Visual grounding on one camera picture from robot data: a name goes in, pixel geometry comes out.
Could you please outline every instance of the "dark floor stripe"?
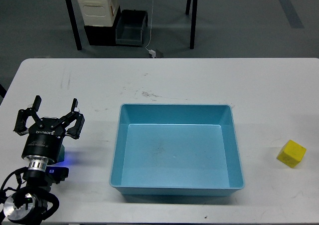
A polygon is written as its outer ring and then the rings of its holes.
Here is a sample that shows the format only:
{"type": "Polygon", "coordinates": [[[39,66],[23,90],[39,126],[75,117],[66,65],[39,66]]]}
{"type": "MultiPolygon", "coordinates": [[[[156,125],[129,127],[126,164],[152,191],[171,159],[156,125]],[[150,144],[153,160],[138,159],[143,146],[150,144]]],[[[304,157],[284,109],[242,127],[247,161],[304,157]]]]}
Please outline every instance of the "dark floor stripe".
{"type": "Polygon", "coordinates": [[[279,0],[291,28],[305,28],[290,0],[279,0]]]}

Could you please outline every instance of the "blue plastic bin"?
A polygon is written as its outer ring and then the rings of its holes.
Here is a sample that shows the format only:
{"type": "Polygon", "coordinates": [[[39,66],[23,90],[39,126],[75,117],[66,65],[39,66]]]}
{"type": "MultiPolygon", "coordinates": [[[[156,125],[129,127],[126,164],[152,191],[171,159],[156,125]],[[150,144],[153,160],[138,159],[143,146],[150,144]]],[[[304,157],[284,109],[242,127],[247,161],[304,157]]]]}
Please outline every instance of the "blue plastic bin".
{"type": "Polygon", "coordinates": [[[131,195],[228,196],[242,189],[231,107],[122,105],[110,185],[131,195]]]}

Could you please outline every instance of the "white table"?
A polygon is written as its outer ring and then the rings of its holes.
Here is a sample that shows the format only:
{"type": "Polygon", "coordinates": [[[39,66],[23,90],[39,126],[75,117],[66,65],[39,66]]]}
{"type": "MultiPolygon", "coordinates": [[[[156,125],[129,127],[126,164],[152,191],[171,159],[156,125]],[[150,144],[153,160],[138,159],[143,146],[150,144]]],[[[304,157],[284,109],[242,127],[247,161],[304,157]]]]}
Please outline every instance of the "white table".
{"type": "Polygon", "coordinates": [[[319,223],[318,59],[26,60],[0,106],[0,182],[27,166],[27,137],[12,130],[37,94],[40,117],[65,115],[73,98],[85,116],[80,139],[64,139],[72,163],[52,186],[60,208],[49,222],[319,223]],[[224,198],[122,196],[109,175],[123,103],[231,105],[246,187],[224,198]],[[289,139],[307,148],[294,169],[276,159],[289,139]]]}

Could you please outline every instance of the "gray plastic bin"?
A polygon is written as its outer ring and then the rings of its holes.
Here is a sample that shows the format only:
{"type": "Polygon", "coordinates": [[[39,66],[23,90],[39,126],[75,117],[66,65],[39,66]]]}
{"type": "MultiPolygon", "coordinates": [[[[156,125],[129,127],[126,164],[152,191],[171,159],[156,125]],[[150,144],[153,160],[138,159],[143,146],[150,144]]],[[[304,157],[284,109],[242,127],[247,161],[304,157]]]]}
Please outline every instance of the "gray plastic bin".
{"type": "Polygon", "coordinates": [[[148,13],[144,10],[123,10],[116,26],[116,44],[142,46],[148,13]]]}

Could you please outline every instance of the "yellow cube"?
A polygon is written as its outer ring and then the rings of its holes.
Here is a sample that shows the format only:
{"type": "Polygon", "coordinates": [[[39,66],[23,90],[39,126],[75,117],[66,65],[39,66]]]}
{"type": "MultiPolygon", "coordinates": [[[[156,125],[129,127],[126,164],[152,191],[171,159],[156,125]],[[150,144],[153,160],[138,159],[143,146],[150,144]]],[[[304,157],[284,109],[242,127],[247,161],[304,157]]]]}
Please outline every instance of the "yellow cube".
{"type": "Polygon", "coordinates": [[[294,168],[303,159],[305,152],[306,149],[303,146],[289,140],[279,152],[277,159],[294,168]]]}

